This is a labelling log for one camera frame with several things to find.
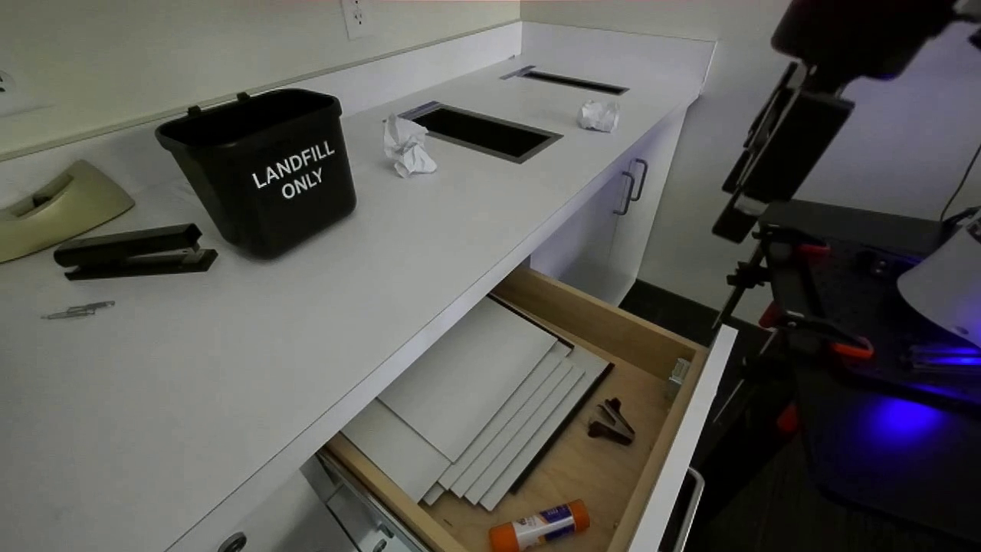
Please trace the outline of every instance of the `crumpled paper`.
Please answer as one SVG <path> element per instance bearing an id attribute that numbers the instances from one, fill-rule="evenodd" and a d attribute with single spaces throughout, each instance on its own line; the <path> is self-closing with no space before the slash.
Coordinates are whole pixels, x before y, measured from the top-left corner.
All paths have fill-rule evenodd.
<path id="1" fill-rule="evenodd" d="M 621 126 L 621 109 L 610 100 L 586 100 L 580 109 L 580 126 L 591 132 L 612 132 Z"/>
<path id="2" fill-rule="evenodd" d="M 418 126 L 403 116 L 387 118 L 387 159 L 394 163 L 399 178 L 437 170 L 437 159 L 425 153 L 425 126 Z"/>

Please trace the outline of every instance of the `black bin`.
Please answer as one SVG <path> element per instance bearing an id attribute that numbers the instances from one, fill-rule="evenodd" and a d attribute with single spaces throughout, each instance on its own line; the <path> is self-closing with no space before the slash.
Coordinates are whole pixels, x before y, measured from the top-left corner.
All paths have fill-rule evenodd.
<path id="1" fill-rule="evenodd" d="M 356 207 L 340 100 L 305 88 L 240 95 L 157 128 L 221 237 L 281 254 Z"/>

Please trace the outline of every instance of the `wooden drawer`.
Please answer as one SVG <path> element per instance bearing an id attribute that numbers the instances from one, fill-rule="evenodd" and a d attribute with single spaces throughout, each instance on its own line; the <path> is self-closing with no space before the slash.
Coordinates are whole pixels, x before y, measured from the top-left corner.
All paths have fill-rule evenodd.
<path id="1" fill-rule="evenodd" d="M 564 539 L 571 549 L 631 549 L 631 544 L 636 549 L 656 549 L 737 330 L 724 327 L 707 358 L 706 347 L 533 270 L 512 274 L 494 296 L 612 361 L 612 372 L 562 428 L 519 492 L 509 492 L 496 513 L 476 508 L 458 497 L 443 497 L 428 508 L 409 501 L 344 434 L 329 441 L 323 455 L 331 455 L 363 477 L 433 549 L 488 549 L 494 525 L 576 497 L 590 505 L 591 528 Z M 623 412 L 637 432 L 629 448 L 586 434 L 595 413 L 591 405 L 610 395 L 623 397 Z"/>

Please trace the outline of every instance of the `electrical outlet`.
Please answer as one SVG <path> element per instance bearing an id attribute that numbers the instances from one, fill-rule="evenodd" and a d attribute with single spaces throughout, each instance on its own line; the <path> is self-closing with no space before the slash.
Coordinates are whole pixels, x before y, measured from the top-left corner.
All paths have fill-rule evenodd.
<path id="1" fill-rule="evenodd" d="M 0 48 L 0 116 L 31 106 L 37 106 L 33 95 L 28 91 L 21 72 L 14 68 L 14 58 Z"/>
<path id="2" fill-rule="evenodd" d="M 340 0 L 348 41 L 373 33 L 373 18 L 368 0 Z"/>

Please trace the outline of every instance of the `white countertop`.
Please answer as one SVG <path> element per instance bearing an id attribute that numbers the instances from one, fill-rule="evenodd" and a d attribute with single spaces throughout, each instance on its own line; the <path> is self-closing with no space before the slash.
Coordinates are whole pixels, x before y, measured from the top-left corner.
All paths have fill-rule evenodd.
<path id="1" fill-rule="evenodd" d="M 50 254 L 0 268 L 0 549 L 167 549 L 246 481 L 284 481 L 512 274 L 698 79 L 625 71 L 612 135 L 584 88 L 500 79 L 514 58 L 344 118 L 360 207 L 279 260 L 227 249 L 183 180 L 103 232 L 195 222 L 208 274 L 65 282 Z M 445 100 L 558 132 L 523 165 L 428 142 L 399 180 L 383 116 Z M 43 319 L 116 300 L 89 319 Z"/>

